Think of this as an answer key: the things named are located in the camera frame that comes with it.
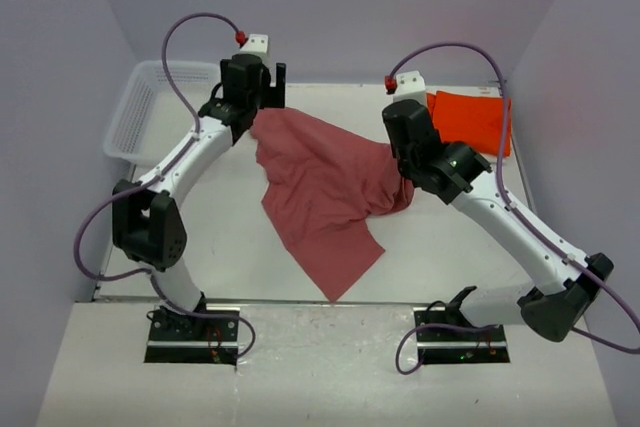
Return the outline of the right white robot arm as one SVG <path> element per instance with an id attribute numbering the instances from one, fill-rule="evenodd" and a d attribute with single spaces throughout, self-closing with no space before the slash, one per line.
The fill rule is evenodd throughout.
<path id="1" fill-rule="evenodd" d="M 531 280 L 465 288 L 447 306 L 448 332 L 467 340 L 486 325 L 524 324 L 548 341 L 563 341 L 597 297 L 595 281 L 609 277 L 612 261 L 562 241 L 517 200 L 506 202 L 490 163 L 464 142 L 442 141 L 418 101 L 393 102 L 382 119 L 400 174 L 483 228 Z"/>

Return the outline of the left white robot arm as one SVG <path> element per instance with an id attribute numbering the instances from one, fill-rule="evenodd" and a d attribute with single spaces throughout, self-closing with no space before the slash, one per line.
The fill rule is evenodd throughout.
<path id="1" fill-rule="evenodd" d="M 150 278 L 172 327 L 195 340 L 208 326 L 204 295 L 183 259 L 188 235 L 180 208 L 205 171 L 231 149 L 263 108 L 285 104 L 287 67 L 273 68 L 256 54 L 239 53 L 220 62 L 220 80 L 197 110 L 193 127 L 170 153 L 138 181 L 113 189 L 112 240 Z"/>

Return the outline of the pink t shirt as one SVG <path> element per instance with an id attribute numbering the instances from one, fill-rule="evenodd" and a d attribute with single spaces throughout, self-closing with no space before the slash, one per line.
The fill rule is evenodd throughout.
<path id="1" fill-rule="evenodd" d="M 251 135 L 268 182 L 266 215 L 326 299 L 338 301 L 385 252 L 368 217 L 407 209 L 412 182 L 388 144 L 296 109 L 261 111 Z"/>

